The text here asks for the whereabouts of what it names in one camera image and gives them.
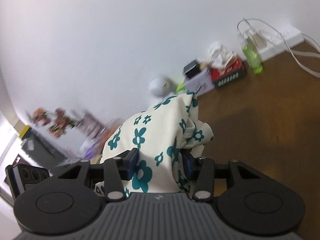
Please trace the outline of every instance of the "power strip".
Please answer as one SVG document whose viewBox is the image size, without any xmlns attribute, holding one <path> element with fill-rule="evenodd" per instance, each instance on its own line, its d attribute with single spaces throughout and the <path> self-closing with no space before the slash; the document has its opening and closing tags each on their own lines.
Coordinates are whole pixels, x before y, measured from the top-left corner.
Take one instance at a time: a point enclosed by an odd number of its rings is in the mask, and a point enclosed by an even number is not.
<svg viewBox="0 0 320 240">
<path fill-rule="evenodd" d="M 278 33 L 273 31 L 268 32 L 265 30 L 259 30 L 259 32 L 260 35 L 265 37 L 268 41 L 267 46 L 264 49 L 257 50 L 262 62 L 287 50 L 284 40 Z M 301 31 L 292 26 L 288 26 L 283 30 L 280 29 L 279 32 L 284 36 L 290 48 L 304 42 Z"/>
</svg>

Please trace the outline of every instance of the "green transparent bottle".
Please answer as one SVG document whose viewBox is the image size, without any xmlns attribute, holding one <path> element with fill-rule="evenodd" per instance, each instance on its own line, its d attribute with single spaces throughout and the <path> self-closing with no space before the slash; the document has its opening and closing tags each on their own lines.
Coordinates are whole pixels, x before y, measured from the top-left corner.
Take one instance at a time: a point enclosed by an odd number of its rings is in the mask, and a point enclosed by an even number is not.
<svg viewBox="0 0 320 240">
<path fill-rule="evenodd" d="M 242 34 L 239 34 L 239 39 L 242 52 L 247 57 L 247 63 L 249 67 L 252 69 L 253 73 L 259 74 L 263 70 L 260 56 L 257 54 L 252 45 L 243 37 Z"/>
</svg>

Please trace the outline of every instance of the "charging cable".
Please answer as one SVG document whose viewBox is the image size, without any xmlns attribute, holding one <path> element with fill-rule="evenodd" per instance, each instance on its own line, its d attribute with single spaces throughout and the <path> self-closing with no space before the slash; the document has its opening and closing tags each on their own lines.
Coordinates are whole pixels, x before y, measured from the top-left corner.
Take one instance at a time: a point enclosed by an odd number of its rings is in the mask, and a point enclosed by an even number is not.
<svg viewBox="0 0 320 240">
<path fill-rule="evenodd" d="M 291 49 L 290 49 L 290 46 L 288 45 L 288 43 L 287 43 L 286 39 L 284 38 L 284 36 L 283 36 L 276 28 L 272 27 L 270 24 L 266 23 L 265 21 L 260 20 L 260 19 L 257 19 L 257 18 L 248 18 L 248 19 L 243 18 L 240 22 L 238 22 L 238 25 L 237 25 L 238 31 L 239 31 L 239 25 L 240 25 L 240 23 L 242 23 L 242 22 L 246 22 L 246 23 L 249 24 L 249 26 L 251 26 L 250 23 L 249 23 L 249 21 L 262 22 L 263 24 L 265 24 L 265 25 L 267 25 L 268 27 L 270 27 L 271 29 L 273 29 L 276 33 L 278 33 L 278 34 L 280 35 L 280 37 L 284 40 L 284 43 L 286 44 L 286 46 L 287 46 L 287 48 L 288 48 L 288 51 L 291 53 L 292 57 L 293 57 L 294 60 L 297 62 L 297 64 L 298 64 L 303 70 L 307 71 L 307 72 L 310 73 L 311 75 L 313 75 L 313 76 L 315 76 L 315 77 L 317 77 L 317 78 L 320 78 L 320 73 L 319 73 L 319 72 L 316 72 L 316 71 L 313 71 L 313 70 L 307 68 L 305 65 L 303 65 L 302 63 L 300 63 L 300 62 L 297 60 L 297 58 L 295 57 L 295 55 L 299 55 L 299 56 L 304 56 L 304 57 L 317 57 L 317 58 L 320 58 L 320 54 L 314 53 L 314 52 L 296 51 L 296 50 L 293 50 L 293 49 L 291 50 Z M 318 47 L 318 48 L 316 48 L 316 49 L 320 52 L 320 46 L 319 46 L 319 44 L 318 44 L 313 38 L 311 38 L 309 35 L 306 35 L 306 34 L 304 34 L 304 33 L 302 33 L 302 35 L 303 35 L 304 37 L 307 37 L 308 39 L 310 39 L 310 40 L 312 41 L 312 42 L 311 42 L 311 41 L 309 40 L 311 43 L 314 42 L 314 44 L 316 44 L 317 47 Z"/>
</svg>

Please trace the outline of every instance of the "white cloth with green flowers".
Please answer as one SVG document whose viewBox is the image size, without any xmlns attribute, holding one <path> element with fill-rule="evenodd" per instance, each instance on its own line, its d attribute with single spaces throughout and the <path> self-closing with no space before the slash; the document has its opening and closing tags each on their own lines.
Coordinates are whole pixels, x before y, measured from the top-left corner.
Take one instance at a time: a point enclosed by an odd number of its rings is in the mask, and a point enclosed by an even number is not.
<svg viewBox="0 0 320 240">
<path fill-rule="evenodd" d="M 130 192 L 189 192 L 180 149 L 192 149 L 199 157 L 212 139 L 210 126 L 198 120 L 194 93 L 175 95 L 126 120 L 106 142 L 101 163 L 138 148 L 136 171 L 130 181 L 122 181 L 127 197 Z M 103 195 L 103 182 L 95 190 Z"/>
</svg>

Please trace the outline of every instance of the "brown tabletop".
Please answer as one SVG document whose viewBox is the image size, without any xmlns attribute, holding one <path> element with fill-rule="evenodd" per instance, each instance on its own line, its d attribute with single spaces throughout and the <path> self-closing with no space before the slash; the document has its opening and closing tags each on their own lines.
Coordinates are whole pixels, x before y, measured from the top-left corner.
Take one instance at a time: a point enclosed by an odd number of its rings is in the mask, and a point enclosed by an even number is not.
<svg viewBox="0 0 320 240">
<path fill-rule="evenodd" d="M 315 51 L 307 43 L 295 48 Z M 320 72 L 319 58 L 297 58 Z M 320 79 L 288 52 L 264 70 L 199 97 L 199 120 L 214 133 L 204 155 L 218 163 L 238 159 L 296 191 L 306 204 L 298 233 L 320 237 Z M 225 190 L 216 183 L 215 195 Z"/>
</svg>

